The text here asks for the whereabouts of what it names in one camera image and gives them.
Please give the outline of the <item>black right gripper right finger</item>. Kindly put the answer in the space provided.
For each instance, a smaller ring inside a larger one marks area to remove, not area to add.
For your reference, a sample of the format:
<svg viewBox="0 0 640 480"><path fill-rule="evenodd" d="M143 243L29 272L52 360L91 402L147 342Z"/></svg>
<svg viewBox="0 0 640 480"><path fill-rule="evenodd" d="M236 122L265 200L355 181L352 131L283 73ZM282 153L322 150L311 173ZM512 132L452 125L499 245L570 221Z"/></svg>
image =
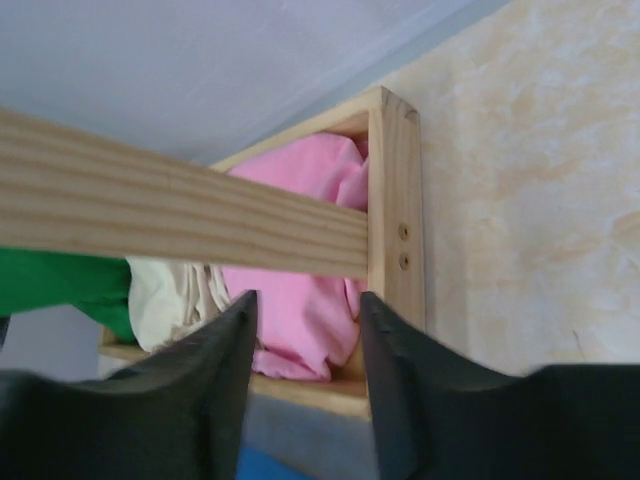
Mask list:
<svg viewBox="0 0 640 480"><path fill-rule="evenodd" d="M635 479L639 369L509 376L418 331L371 292L361 339L383 479Z"/></svg>

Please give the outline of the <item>blue plastic bin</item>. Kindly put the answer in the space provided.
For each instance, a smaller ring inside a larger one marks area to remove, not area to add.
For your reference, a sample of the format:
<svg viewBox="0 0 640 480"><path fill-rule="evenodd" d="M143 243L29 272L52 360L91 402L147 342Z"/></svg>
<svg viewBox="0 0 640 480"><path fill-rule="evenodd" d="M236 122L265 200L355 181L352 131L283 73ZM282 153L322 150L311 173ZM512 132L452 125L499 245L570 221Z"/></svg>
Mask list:
<svg viewBox="0 0 640 480"><path fill-rule="evenodd" d="M236 480L312 480L312 477L288 467L259 450L240 449Z"/></svg>

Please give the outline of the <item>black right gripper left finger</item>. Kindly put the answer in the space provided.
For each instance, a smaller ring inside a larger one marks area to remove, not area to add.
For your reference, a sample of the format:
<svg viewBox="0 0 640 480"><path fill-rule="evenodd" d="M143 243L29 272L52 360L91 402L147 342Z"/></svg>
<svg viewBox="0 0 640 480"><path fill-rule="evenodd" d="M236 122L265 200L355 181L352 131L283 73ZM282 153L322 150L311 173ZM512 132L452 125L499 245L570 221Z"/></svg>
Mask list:
<svg viewBox="0 0 640 480"><path fill-rule="evenodd" d="M232 479L257 331L248 291L103 380L1 373L4 479Z"/></svg>

